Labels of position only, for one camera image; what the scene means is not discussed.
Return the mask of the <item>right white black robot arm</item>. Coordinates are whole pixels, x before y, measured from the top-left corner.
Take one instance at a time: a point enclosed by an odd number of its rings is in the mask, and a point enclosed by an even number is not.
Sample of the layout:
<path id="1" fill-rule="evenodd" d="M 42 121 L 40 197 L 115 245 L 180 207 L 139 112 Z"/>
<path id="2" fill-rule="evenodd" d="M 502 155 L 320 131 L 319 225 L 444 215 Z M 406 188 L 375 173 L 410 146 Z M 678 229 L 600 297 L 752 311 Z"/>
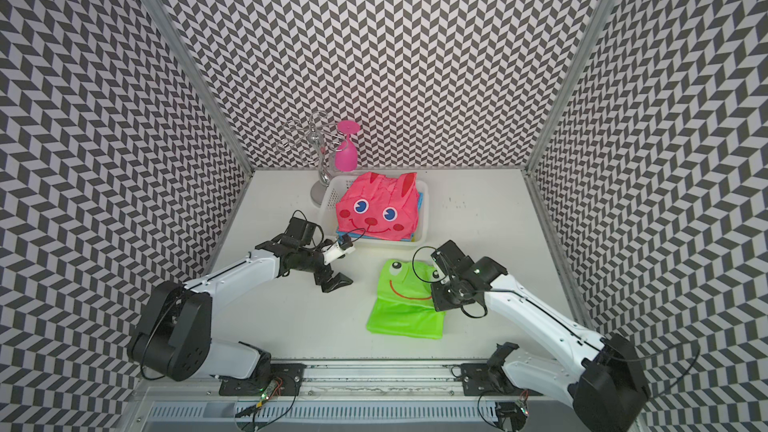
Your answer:
<path id="1" fill-rule="evenodd" d="M 590 431 L 627 431 L 651 398 L 635 345 L 605 338 L 559 313 L 489 257 L 473 260 L 449 240 L 435 248 L 429 284 L 438 311 L 478 305 L 511 321 L 547 351 L 505 342 L 487 360 L 488 389 L 537 392 L 570 407 Z"/>

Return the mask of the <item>blue raincoat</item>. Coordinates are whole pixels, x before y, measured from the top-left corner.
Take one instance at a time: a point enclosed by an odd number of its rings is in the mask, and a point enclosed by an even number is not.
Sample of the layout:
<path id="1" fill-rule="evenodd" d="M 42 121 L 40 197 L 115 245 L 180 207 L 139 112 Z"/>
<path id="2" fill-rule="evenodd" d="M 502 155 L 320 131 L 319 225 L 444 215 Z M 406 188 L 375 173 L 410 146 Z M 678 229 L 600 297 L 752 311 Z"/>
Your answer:
<path id="1" fill-rule="evenodd" d="M 425 241 L 425 237 L 427 235 L 427 228 L 428 228 L 428 199 L 427 199 L 427 193 L 425 191 L 419 192 L 419 200 L 418 200 L 418 219 L 417 219 L 417 227 L 414 229 L 413 233 L 408 236 L 404 237 L 400 240 L 401 243 L 414 243 L 414 244 L 422 244 Z M 338 236 L 341 236 L 343 234 L 348 234 L 354 241 L 364 239 L 364 240 L 379 240 L 379 237 L 373 237 L 369 232 L 365 232 L 363 229 L 355 229 L 353 231 L 341 231 L 340 229 L 336 229 L 335 233 Z"/>

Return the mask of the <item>green frog raincoat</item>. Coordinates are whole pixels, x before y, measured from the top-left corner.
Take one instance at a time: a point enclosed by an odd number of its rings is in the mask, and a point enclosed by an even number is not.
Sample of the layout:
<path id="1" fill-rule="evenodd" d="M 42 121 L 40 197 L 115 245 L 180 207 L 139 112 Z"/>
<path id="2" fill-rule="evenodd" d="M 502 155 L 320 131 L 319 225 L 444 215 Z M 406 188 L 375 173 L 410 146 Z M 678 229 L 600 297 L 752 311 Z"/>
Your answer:
<path id="1" fill-rule="evenodd" d="M 430 284 L 436 279 L 436 268 L 427 263 L 388 260 L 379 275 L 366 329 L 382 335 L 441 339 L 445 313 L 435 309 Z"/>

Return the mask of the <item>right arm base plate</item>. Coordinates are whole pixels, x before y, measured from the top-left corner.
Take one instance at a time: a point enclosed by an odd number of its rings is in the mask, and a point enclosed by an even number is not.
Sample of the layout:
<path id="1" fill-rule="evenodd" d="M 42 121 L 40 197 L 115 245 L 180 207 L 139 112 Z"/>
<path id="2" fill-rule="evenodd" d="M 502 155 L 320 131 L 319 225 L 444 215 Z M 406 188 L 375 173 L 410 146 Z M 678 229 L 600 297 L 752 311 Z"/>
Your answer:
<path id="1" fill-rule="evenodd" d="M 532 389 L 522 389 L 514 386 L 503 372 L 491 369 L 485 363 L 461 363 L 451 367 L 451 374 L 462 386 L 463 394 L 467 397 L 488 396 L 520 396 L 528 392 L 531 397 L 541 394 Z"/>

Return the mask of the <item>white plastic basket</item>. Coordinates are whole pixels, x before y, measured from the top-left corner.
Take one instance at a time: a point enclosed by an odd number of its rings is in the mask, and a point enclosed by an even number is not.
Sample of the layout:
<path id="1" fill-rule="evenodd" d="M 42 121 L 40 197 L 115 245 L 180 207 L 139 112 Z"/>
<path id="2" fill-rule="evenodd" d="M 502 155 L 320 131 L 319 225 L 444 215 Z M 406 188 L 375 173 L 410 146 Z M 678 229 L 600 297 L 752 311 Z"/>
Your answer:
<path id="1" fill-rule="evenodd" d="M 415 172 L 338 176 L 323 197 L 319 222 L 328 234 L 348 233 L 364 243 L 420 246 L 429 225 L 427 184 Z"/>

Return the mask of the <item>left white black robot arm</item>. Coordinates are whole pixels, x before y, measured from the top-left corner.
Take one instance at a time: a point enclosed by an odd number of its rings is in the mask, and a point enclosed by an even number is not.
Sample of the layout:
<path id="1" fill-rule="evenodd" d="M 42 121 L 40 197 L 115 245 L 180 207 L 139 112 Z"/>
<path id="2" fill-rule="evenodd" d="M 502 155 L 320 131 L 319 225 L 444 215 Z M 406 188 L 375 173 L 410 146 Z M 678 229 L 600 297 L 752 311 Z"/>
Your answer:
<path id="1" fill-rule="evenodd" d="M 204 375 L 223 382 L 242 381 L 263 389 L 272 380 L 271 355 L 243 342 L 213 338 L 216 315 L 256 287 L 292 271 L 313 275 L 324 293 L 352 280 L 336 273 L 332 263 L 355 250 L 347 234 L 313 245 L 319 226 L 302 217 L 289 220 L 285 231 L 254 247 L 240 261 L 185 283 L 165 281 L 153 288 L 127 345 L 128 358 L 157 379 L 177 382 Z"/>

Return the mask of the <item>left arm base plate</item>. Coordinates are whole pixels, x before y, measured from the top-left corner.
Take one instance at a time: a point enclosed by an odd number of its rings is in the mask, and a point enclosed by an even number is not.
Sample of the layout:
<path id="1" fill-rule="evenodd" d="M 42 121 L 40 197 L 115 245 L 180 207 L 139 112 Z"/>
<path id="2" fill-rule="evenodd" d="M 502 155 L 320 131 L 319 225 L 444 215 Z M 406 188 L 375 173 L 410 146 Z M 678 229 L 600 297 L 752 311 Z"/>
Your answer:
<path id="1" fill-rule="evenodd" d="M 272 363 L 269 368 L 258 368 L 248 379 L 222 378 L 218 394 L 223 397 L 257 397 L 275 382 L 281 397 L 295 397 L 301 389 L 305 371 L 306 365 L 299 362 Z"/>

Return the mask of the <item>pink bunny raincoat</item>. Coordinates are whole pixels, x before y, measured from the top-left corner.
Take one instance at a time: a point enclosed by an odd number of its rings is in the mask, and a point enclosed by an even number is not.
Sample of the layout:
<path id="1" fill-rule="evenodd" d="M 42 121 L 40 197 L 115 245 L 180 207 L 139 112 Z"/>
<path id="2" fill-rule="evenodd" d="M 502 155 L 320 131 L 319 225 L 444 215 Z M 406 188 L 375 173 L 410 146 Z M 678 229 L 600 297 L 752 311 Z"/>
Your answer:
<path id="1" fill-rule="evenodd" d="M 417 174 L 359 176 L 335 205 L 337 229 L 363 229 L 379 240 L 400 242 L 417 227 Z"/>

